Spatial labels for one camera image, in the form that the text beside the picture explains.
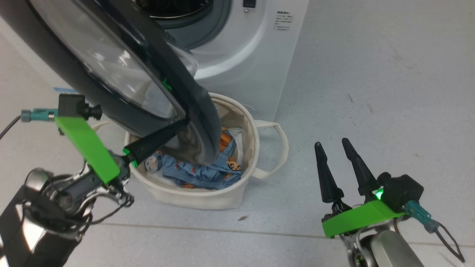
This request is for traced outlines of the printed text label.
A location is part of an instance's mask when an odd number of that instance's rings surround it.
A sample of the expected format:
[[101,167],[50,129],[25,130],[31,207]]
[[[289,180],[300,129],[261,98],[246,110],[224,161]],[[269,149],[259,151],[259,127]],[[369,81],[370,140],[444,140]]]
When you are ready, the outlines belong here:
[[288,32],[293,20],[294,16],[289,11],[277,11],[273,20],[273,29],[278,32]]

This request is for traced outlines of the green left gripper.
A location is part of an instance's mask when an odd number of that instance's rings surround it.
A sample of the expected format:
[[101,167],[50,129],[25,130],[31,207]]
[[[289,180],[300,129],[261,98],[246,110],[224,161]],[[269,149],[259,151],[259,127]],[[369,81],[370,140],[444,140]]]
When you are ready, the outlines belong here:
[[129,164],[136,168],[161,149],[187,126],[187,119],[126,145],[123,156],[109,151],[96,134],[96,129],[107,122],[93,128],[80,117],[56,117],[55,123],[85,160],[84,170],[59,190],[57,199],[82,207],[92,199],[104,196],[120,206],[129,207],[134,203],[133,196],[125,189],[130,179]]

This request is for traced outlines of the cream canvas laundry basket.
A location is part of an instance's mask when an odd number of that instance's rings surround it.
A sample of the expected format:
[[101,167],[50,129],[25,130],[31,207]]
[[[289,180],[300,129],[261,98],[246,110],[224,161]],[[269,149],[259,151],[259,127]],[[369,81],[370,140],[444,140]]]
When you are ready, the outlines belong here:
[[[166,181],[160,172],[149,174],[144,164],[136,168],[130,164],[131,175],[141,182],[159,202],[201,210],[238,208],[252,177],[266,179],[279,171],[288,159],[289,142],[279,123],[255,120],[247,108],[238,101],[218,93],[209,95],[219,110],[222,125],[229,128],[233,134],[237,134],[236,155],[242,161],[242,178],[236,184],[221,190],[186,189]],[[280,137],[277,143],[279,161],[270,171],[257,166],[261,147],[258,132],[260,128],[273,128]]]

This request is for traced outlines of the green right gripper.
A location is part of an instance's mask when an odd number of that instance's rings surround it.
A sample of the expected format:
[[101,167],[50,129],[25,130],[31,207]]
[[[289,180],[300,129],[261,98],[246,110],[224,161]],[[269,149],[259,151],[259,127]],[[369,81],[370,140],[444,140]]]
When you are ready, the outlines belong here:
[[[359,230],[406,215],[405,212],[394,212],[383,201],[376,200],[373,192],[378,190],[380,186],[373,173],[358,152],[356,152],[348,138],[342,139],[342,145],[348,160],[353,166],[358,182],[358,193],[360,196],[365,197],[366,204],[350,209],[349,211],[344,211],[341,214],[323,221],[322,228],[326,238]],[[322,201],[324,203],[340,202],[344,197],[344,193],[334,180],[334,176],[327,164],[327,155],[320,142],[314,144],[314,151]]]

